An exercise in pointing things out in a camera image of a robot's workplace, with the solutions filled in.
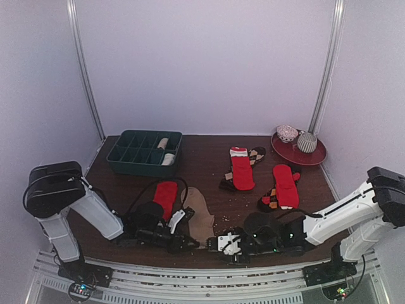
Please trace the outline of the beige sock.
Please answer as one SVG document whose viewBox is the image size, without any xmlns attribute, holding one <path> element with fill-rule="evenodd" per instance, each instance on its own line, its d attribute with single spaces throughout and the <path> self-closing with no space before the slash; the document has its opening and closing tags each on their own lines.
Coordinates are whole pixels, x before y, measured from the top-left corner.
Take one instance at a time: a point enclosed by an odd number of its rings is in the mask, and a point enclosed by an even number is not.
<svg viewBox="0 0 405 304">
<path fill-rule="evenodd" d="M 158 145 L 156 146 L 157 149 L 163 149 L 165 150 L 168 147 L 168 143 L 169 143 L 169 138 L 168 137 L 164 137 L 162 138 Z"/>
<path fill-rule="evenodd" d="M 199 242 L 199 249 L 205 249 L 206 241 L 213 238 L 215 216 L 210 214 L 204 195 L 195 187 L 188 187 L 184 207 L 190 207 L 195 214 L 188 221 L 190 236 Z"/>
</svg>

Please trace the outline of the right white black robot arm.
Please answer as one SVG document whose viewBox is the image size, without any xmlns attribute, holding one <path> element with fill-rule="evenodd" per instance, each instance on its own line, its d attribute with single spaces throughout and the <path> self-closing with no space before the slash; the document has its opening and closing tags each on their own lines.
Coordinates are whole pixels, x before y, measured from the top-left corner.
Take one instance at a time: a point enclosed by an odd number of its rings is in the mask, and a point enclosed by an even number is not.
<svg viewBox="0 0 405 304">
<path fill-rule="evenodd" d="M 336 280 L 388 231 L 404 226 L 404 176 L 373 167 L 368 178 L 340 201 L 314 213 L 283 223 L 271 213 L 250 213 L 241 228 L 207 239 L 210 252 L 222 253 L 227 263 L 249 263 L 252 256 L 301 256 L 327 239 L 356 225 L 349 237 L 334 247 L 335 257 L 324 273 Z"/>
</svg>

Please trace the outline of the red sock with white cuff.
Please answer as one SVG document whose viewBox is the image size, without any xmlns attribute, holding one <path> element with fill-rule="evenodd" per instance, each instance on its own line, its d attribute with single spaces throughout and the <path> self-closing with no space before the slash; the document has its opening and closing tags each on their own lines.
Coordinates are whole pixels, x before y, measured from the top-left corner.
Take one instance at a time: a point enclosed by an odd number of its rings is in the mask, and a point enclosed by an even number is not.
<svg viewBox="0 0 405 304">
<path fill-rule="evenodd" d="M 231 147 L 230 159 L 232 164 L 232 179 L 239 191 L 250 191 L 255 187 L 252 167 L 246 148 Z"/>
</svg>

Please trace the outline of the red sock on right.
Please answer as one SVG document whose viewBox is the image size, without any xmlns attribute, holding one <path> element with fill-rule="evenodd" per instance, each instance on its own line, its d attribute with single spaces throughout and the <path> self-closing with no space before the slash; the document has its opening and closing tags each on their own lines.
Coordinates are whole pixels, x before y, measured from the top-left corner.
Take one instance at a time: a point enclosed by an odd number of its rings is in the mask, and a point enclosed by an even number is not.
<svg viewBox="0 0 405 304">
<path fill-rule="evenodd" d="M 275 179 L 275 193 L 281 209 L 295 209 L 299 206 L 297 182 L 301 173 L 288 165 L 277 165 L 273 168 Z"/>
</svg>

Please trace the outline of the green divided organizer tray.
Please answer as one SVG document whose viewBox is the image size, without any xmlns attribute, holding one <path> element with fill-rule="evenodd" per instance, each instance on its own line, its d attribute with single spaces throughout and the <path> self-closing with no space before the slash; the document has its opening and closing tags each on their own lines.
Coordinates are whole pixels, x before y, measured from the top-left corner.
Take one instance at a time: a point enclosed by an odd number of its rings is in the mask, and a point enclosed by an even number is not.
<svg viewBox="0 0 405 304">
<path fill-rule="evenodd" d="M 169 138 L 168 147 L 157 149 L 159 141 Z M 143 177 L 172 177 L 176 174 L 182 151 L 183 134 L 166 130 L 125 130 L 111 148 L 106 160 L 116 174 Z M 161 166 L 165 153 L 175 162 Z"/>
</svg>

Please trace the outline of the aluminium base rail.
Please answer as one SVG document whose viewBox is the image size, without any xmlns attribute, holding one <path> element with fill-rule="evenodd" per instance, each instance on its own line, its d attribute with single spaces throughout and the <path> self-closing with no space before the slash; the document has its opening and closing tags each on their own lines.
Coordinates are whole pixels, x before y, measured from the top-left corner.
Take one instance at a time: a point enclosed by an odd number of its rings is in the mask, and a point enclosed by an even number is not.
<svg viewBox="0 0 405 304">
<path fill-rule="evenodd" d="M 75 303 L 71 280 L 58 276 L 55 254 L 40 251 L 22 303 Z M 320 262 L 239 269 L 174 269 L 87 261 L 113 269 L 109 287 L 97 285 L 84 303 L 393 303 L 374 252 L 366 257 L 360 285 L 342 301 L 329 300 L 323 289 L 345 279 L 308 286 L 302 270 Z"/>
</svg>

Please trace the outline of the right aluminium frame post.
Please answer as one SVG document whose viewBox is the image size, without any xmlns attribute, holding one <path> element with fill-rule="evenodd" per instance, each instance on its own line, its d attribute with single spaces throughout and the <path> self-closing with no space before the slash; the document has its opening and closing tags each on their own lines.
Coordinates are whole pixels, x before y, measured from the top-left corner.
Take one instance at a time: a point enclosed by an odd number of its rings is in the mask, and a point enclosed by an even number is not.
<svg viewBox="0 0 405 304">
<path fill-rule="evenodd" d="M 313 134 L 317 134 L 320 131 L 321 122 L 327 105 L 329 89 L 331 88 L 332 82 L 332 73 L 337 62 L 339 52 L 345 8 L 346 2 L 344 0 L 335 1 L 327 55 L 315 107 L 308 129 L 308 131 Z"/>
</svg>

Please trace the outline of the white dotted bowl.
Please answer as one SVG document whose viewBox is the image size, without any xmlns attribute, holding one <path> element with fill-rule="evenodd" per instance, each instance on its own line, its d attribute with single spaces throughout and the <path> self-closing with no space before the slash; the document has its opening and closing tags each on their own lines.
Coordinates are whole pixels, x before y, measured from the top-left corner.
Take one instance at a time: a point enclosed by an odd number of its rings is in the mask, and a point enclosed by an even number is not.
<svg viewBox="0 0 405 304">
<path fill-rule="evenodd" d="M 290 125 L 279 125 L 277 127 L 277 136 L 283 143 L 292 142 L 298 135 L 298 130 Z"/>
</svg>

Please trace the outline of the aluminium frame post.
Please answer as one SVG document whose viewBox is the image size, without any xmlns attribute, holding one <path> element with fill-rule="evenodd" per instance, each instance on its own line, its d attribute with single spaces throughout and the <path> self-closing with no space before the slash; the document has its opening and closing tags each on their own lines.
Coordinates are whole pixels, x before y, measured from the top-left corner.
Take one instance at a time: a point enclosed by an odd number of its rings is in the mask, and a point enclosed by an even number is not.
<svg viewBox="0 0 405 304">
<path fill-rule="evenodd" d="M 83 45 L 82 45 L 80 27 L 79 27 L 78 16 L 77 16 L 76 1 L 67 0 L 66 8 L 67 8 L 67 13 L 68 13 L 68 19 L 70 22 L 72 37 L 73 37 L 73 43 L 75 46 L 75 52 L 77 55 L 78 67 L 80 70 L 80 78 L 81 78 L 82 85 L 83 85 L 84 92 L 85 92 L 85 98 L 86 98 L 87 104 L 89 105 L 90 115 L 91 115 L 94 125 L 96 127 L 97 134 L 98 134 L 100 140 L 104 141 L 106 139 L 106 135 L 105 135 L 104 129 L 102 127 L 99 112 L 97 110 L 96 102 L 94 99 L 94 94 L 93 94 L 91 83 L 90 83 L 89 73 L 88 73 L 86 62 L 85 62 L 85 54 L 84 54 L 84 49 L 83 49 Z"/>
<path fill-rule="evenodd" d="M 315 107 L 308 129 L 308 131 L 313 134 L 317 134 L 320 131 L 321 122 L 327 105 L 329 89 L 331 88 L 332 82 L 332 73 L 337 62 L 339 52 L 345 8 L 346 2 L 344 0 L 335 1 L 327 55 Z"/>
</svg>

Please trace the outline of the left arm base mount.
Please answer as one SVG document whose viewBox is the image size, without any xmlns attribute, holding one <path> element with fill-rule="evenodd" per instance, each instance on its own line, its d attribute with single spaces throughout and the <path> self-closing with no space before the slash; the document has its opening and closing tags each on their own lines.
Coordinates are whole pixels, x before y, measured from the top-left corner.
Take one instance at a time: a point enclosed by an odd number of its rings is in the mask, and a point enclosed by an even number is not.
<svg viewBox="0 0 405 304">
<path fill-rule="evenodd" d="M 110 267 L 86 262 L 60 262 L 58 275 L 72 282 L 67 294 L 75 302 L 83 303 L 95 295 L 98 288 L 108 288 L 113 276 Z"/>
</svg>

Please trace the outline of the left aluminium frame post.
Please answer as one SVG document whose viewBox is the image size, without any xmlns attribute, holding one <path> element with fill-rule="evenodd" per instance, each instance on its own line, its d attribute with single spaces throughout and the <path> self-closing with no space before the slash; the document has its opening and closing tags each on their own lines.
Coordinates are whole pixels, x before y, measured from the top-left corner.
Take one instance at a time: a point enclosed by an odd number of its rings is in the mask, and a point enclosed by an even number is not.
<svg viewBox="0 0 405 304">
<path fill-rule="evenodd" d="M 94 125 L 96 127 L 97 134 L 98 134 L 100 140 L 104 141 L 106 139 L 106 135 L 105 135 L 104 129 L 102 127 L 99 112 L 97 110 L 96 102 L 94 99 L 94 94 L 93 94 L 91 83 L 90 83 L 89 73 L 88 73 L 86 62 L 85 62 L 85 54 L 84 54 L 84 49 L 83 49 L 83 45 L 82 45 L 80 27 L 79 27 L 78 16 L 77 16 L 76 1 L 67 0 L 66 8 L 67 8 L 67 13 L 68 13 L 68 19 L 70 22 L 72 37 L 73 37 L 73 43 L 75 46 L 75 52 L 77 55 L 78 67 L 80 70 L 80 78 L 81 78 L 82 85 L 83 85 L 84 92 L 85 92 L 85 98 L 86 98 L 87 104 L 89 105 L 90 115 L 91 115 Z"/>
</svg>

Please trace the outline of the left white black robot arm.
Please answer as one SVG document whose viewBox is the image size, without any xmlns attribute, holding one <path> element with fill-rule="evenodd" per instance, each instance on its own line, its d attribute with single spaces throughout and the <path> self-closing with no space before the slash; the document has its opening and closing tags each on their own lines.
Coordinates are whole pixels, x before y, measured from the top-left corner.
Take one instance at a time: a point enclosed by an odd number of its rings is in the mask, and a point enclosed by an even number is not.
<svg viewBox="0 0 405 304">
<path fill-rule="evenodd" d="M 120 214 L 108 205 L 104 193 L 83 176 L 80 164 L 67 161 L 32 169 L 22 204 L 40 223 L 59 260 L 66 263 L 67 272 L 77 281 L 85 281 L 91 268 L 82 260 L 81 247 L 70 229 L 66 218 L 69 211 L 78 213 L 118 247 L 144 243 L 169 253 L 190 251 L 200 244 L 193 237 L 177 232 L 177 225 L 190 219 L 193 209 L 183 206 L 175 213 L 166 211 L 170 200 L 177 198 L 180 183 L 186 181 L 169 177 L 150 182 L 145 190 L 156 188 L 153 200 L 143 204 L 134 201 Z"/>
</svg>

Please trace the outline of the red sock near left arm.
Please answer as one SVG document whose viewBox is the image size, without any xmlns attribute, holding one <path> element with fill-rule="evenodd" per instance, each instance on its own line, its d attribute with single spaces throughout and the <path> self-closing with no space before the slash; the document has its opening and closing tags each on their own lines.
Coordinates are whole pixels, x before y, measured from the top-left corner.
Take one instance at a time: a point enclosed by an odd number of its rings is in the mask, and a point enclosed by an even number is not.
<svg viewBox="0 0 405 304">
<path fill-rule="evenodd" d="M 177 199 L 177 193 L 178 184 L 176 182 L 160 182 L 156 187 L 153 201 L 163 208 L 163 219 L 166 222 L 168 222 L 171 218 L 173 206 Z"/>
</svg>

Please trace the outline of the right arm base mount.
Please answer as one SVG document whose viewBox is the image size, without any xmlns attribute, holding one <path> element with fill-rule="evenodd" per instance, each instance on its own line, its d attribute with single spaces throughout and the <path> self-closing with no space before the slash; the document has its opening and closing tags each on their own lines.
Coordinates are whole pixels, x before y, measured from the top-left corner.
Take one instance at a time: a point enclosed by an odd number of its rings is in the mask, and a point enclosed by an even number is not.
<svg viewBox="0 0 405 304">
<path fill-rule="evenodd" d="M 352 291 L 356 262 L 329 261 L 303 268 L 302 273 L 307 287 L 321 286 L 323 296 L 330 301 L 345 300 Z"/>
</svg>

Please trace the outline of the red plate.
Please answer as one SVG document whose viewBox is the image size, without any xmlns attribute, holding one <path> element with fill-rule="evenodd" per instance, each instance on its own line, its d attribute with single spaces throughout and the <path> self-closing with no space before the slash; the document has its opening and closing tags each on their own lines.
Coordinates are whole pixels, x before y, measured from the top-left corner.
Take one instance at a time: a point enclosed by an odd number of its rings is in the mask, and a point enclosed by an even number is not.
<svg viewBox="0 0 405 304">
<path fill-rule="evenodd" d="M 274 133 L 271 137 L 271 146 L 273 150 L 287 160 L 296 165 L 314 166 L 321 164 L 327 157 L 327 150 L 324 144 L 318 140 L 317 146 L 312 153 L 303 153 L 297 147 L 297 138 L 293 141 L 285 143 Z"/>
</svg>

